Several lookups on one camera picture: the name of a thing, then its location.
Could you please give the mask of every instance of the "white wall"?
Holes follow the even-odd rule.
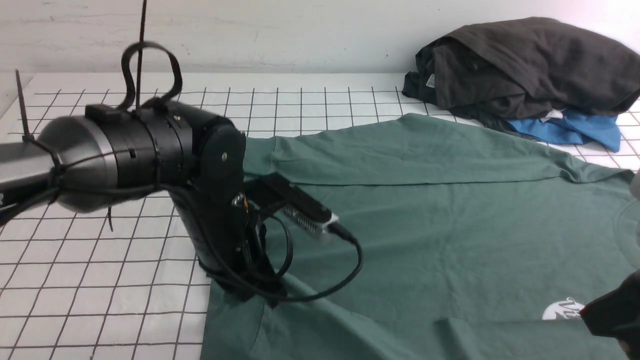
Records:
[[[0,0],[0,72],[118,71],[141,0]],[[188,72],[403,72],[465,24],[553,17],[640,52],[638,0],[149,0],[147,40]],[[145,70],[166,71],[159,53]]]

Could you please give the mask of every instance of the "dark grey clothing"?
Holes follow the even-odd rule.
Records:
[[[502,119],[567,107],[613,116],[640,96],[640,55],[540,17],[463,26],[421,49],[416,65],[405,78],[406,96],[450,111],[473,106]],[[435,88],[427,86],[432,74]]]

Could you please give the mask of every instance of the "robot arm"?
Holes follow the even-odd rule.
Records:
[[[21,211],[58,202],[87,213],[167,191],[193,242],[200,266],[225,291],[243,300],[260,295],[277,302],[320,299],[344,287],[362,267],[362,249],[338,218],[279,174],[245,182],[246,138],[222,116],[172,101],[182,86],[174,70],[173,88],[129,111],[135,91],[128,63],[154,43],[136,43],[123,54],[127,95],[118,107],[87,105],[84,116],[60,117],[20,143],[0,144],[0,226]],[[352,243],[358,264],[338,285],[308,297],[288,297],[266,254],[264,221],[277,211],[312,236],[334,233]]]

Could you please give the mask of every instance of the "pile of clothes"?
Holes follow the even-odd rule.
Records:
[[[640,96],[640,55],[554,19],[463,26],[423,47],[403,94],[485,127],[617,152],[617,115]]]

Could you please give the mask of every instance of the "black cable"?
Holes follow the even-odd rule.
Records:
[[[122,75],[124,76],[124,82],[127,87],[127,93],[125,94],[122,103],[117,106],[116,109],[118,110],[127,111],[131,107],[131,105],[133,105],[133,101],[136,98],[136,85],[133,82],[133,75],[131,74],[129,63],[131,62],[131,58],[135,53],[146,48],[158,49],[163,51],[169,57],[171,70],[173,72],[173,86],[166,94],[162,95],[157,100],[158,103],[164,104],[172,97],[177,96],[180,91],[182,91],[182,73],[180,72],[180,64],[178,63],[178,59],[175,57],[175,55],[169,50],[165,49],[162,45],[155,42],[136,42],[135,44],[132,44],[127,49],[125,49],[125,51],[122,53],[122,59],[120,60]]]
[[[5,226],[9,221],[18,216],[23,211],[28,210],[31,206],[35,206],[41,202],[48,200],[51,197],[56,196],[59,191],[60,188],[57,187],[49,188],[3,211],[2,213],[0,213],[0,227]]]
[[[246,248],[246,246],[245,246],[245,249],[243,249],[244,262],[246,263],[246,266],[249,272],[255,278],[264,280],[264,281],[270,281],[270,282],[279,281],[284,276],[284,274],[289,270],[289,268],[291,267],[291,263],[293,262],[293,241],[291,241],[291,233],[289,232],[289,228],[287,228],[285,223],[282,220],[280,220],[278,217],[270,214],[266,214],[263,211],[258,210],[258,212],[264,213],[265,216],[272,218],[273,220],[276,220],[277,222],[280,223],[280,225],[282,226],[282,229],[284,230],[284,236],[287,241],[287,255],[285,256],[284,262],[282,263],[282,267],[280,267],[278,272],[274,276],[269,276],[269,277],[264,276],[257,271],[255,266],[253,265],[253,262],[249,258],[249,251]]]
[[[177,192],[173,191],[175,189],[173,186],[161,185],[160,188],[162,190],[172,192],[175,195],[182,197],[182,194],[180,191],[177,191]],[[200,224],[200,222],[194,222],[194,223],[198,227],[198,230],[200,231],[200,233],[204,234],[204,231],[202,229],[202,225]],[[227,263],[222,259],[222,256],[220,255],[220,253],[218,253],[218,251],[214,247],[212,247],[208,241],[204,241],[204,243],[205,243],[205,246],[207,247],[207,250],[211,252],[211,254],[215,258],[215,260],[218,262],[220,267],[222,267],[222,270],[225,273],[227,273],[229,276],[231,276],[233,280],[235,280],[235,283],[230,282],[226,279],[224,280],[224,282],[234,285],[236,287],[241,287],[241,288],[245,288],[246,290],[250,290],[257,295],[264,297],[267,300],[273,300],[277,302],[309,302],[309,301],[321,299],[323,297],[327,297],[335,293],[336,291],[339,291],[343,287],[347,286],[347,284],[349,284],[362,269],[363,254],[362,254],[362,247],[360,246],[360,243],[358,243],[358,241],[353,236],[351,236],[350,239],[344,239],[344,240],[350,242],[356,248],[356,251],[358,253],[358,264],[356,265],[356,267],[346,278],[344,278],[344,280],[342,280],[340,283],[336,284],[335,286],[332,286],[331,288],[321,291],[315,295],[309,295],[304,297],[285,297],[285,296],[275,295],[275,294],[266,292],[264,290],[261,290],[254,285],[251,285],[227,265]],[[224,279],[214,274],[210,274],[210,275],[213,279],[216,279],[216,280]]]

